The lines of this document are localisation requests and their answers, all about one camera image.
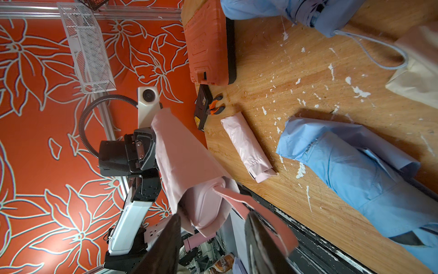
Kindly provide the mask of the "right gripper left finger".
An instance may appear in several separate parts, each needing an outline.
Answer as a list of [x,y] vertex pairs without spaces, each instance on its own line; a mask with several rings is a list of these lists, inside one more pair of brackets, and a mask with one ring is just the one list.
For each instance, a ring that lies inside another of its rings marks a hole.
[[181,218],[173,215],[155,244],[130,274],[176,274],[181,248]]

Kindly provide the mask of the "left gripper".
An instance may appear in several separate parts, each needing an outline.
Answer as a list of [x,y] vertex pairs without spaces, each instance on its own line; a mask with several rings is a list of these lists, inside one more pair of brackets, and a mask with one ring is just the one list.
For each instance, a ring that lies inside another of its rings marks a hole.
[[142,173],[157,168],[156,134],[150,127],[136,129],[124,136],[127,162],[132,173]]

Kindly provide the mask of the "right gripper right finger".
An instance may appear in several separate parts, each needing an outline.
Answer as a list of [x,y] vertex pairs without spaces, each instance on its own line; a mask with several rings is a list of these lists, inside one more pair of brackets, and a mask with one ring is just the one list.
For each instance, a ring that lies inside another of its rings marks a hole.
[[251,211],[245,220],[249,274],[293,274],[287,262],[257,214]]

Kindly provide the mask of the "pink umbrella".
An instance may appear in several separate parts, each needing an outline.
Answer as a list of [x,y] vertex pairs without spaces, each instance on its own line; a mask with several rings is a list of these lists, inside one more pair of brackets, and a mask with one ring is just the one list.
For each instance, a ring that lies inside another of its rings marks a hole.
[[241,112],[221,120],[250,176],[261,183],[277,175]]
[[268,235],[285,255],[298,247],[291,229],[252,197],[240,193],[231,175],[201,142],[164,108],[152,120],[156,134],[156,160],[173,214],[180,214],[182,228],[197,229],[203,236],[215,234],[230,212],[246,219],[258,212],[273,228]]

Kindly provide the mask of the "blue umbrella front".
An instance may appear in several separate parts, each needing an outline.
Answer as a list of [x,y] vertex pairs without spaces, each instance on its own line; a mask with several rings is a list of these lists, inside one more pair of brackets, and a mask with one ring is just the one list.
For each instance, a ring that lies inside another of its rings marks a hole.
[[290,118],[277,154],[308,166],[384,237],[438,271],[438,196],[420,163],[364,126]]

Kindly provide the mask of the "blue umbrella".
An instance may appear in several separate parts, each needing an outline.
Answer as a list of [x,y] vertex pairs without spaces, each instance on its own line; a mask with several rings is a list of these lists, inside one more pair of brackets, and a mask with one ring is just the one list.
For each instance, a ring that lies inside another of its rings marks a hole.
[[384,237],[438,271],[438,196],[420,163],[364,126],[290,118],[277,154],[308,166]]
[[361,0],[253,0],[221,1],[225,16],[232,20],[246,20],[283,16],[291,22],[315,28],[318,32],[331,38],[336,35],[349,37],[360,45],[365,54],[371,58],[359,39],[368,40],[386,46],[399,53],[404,62],[395,67],[383,66],[373,60],[374,64],[385,70],[397,70],[408,65],[408,56],[400,48],[359,34],[342,31],[352,16],[364,4]]

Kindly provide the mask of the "blue umbrella back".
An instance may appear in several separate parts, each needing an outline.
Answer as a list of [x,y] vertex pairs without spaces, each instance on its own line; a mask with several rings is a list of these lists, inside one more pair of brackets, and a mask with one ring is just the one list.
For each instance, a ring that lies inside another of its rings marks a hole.
[[386,46],[399,53],[404,62],[395,67],[383,66],[373,60],[374,64],[385,70],[397,70],[408,65],[408,56],[400,48],[359,34],[342,31],[352,16],[364,4],[361,0],[253,0],[221,1],[225,16],[232,20],[246,20],[283,16],[291,22],[315,28],[318,32],[331,38],[336,35],[349,37],[360,45],[365,54],[371,58],[359,39],[368,40]]

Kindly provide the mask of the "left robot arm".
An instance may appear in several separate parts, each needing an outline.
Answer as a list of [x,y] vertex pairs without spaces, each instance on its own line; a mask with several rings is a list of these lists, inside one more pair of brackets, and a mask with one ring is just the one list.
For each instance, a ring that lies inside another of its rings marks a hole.
[[144,239],[143,219],[161,190],[156,163],[156,134],[150,127],[136,129],[121,140],[104,140],[94,149],[86,136],[86,120],[99,105],[118,100],[136,108],[139,103],[123,95],[104,95],[91,102],[79,119],[79,136],[85,148],[98,159],[102,176],[122,179],[124,203],[116,224],[106,234],[108,250],[102,273],[129,273],[142,260],[150,245]]

